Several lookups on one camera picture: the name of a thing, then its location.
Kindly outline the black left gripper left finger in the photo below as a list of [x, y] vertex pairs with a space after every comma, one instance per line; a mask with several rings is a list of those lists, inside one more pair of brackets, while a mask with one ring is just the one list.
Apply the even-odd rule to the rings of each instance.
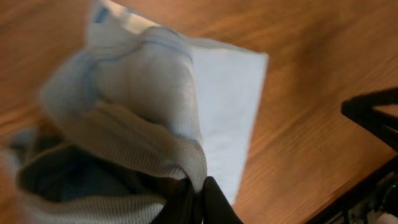
[[199, 195], [188, 178], [178, 181], [172, 196], [150, 224], [199, 224]]

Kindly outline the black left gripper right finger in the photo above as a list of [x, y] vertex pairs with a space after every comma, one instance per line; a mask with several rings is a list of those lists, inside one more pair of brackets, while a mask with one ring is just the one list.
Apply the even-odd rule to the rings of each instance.
[[203, 186], [203, 224], [243, 224], [213, 177]]

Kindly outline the light blue t-shirt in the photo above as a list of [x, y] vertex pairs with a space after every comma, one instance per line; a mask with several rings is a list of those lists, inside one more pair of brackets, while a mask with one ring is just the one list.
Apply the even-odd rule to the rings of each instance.
[[58, 129], [16, 133], [7, 155], [32, 223], [151, 223], [188, 178], [239, 191], [269, 56], [187, 37], [95, 1], [83, 48], [40, 89]]

